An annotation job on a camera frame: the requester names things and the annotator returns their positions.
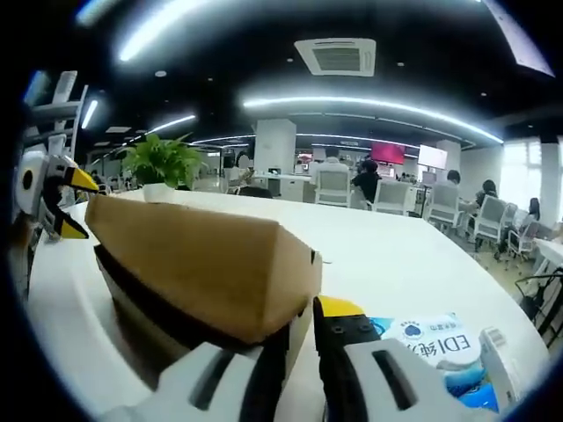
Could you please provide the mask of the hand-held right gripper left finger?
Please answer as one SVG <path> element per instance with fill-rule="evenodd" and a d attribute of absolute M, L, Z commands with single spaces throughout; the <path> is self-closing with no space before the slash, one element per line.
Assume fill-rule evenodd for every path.
<path fill-rule="evenodd" d="M 163 371 L 149 397 L 99 420 L 273 421 L 288 350 L 288 327 L 243 352 L 202 343 Z"/>

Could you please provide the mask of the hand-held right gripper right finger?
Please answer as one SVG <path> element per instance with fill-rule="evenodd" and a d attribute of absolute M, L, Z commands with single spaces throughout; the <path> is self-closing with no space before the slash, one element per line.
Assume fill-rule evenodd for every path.
<path fill-rule="evenodd" d="M 313 300 L 325 421 L 466 421 L 443 378 L 395 339 L 380 339 L 351 302 Z"/>

